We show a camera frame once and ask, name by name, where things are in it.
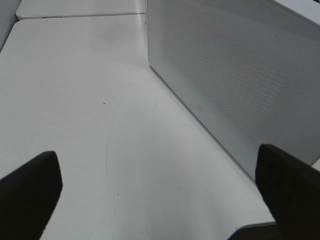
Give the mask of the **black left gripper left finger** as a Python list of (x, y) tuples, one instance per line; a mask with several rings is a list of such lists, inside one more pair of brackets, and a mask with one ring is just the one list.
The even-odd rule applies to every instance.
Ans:
[(0, 238), (39, 240), (63, 181), (55, 151), (45, 151), (0, 180)]

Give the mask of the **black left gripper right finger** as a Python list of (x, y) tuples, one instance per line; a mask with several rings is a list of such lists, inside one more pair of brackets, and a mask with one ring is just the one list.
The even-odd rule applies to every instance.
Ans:
[(286, 240), (320, 238), (320, 172), (284, 150), (262, 144), (257, 188)]

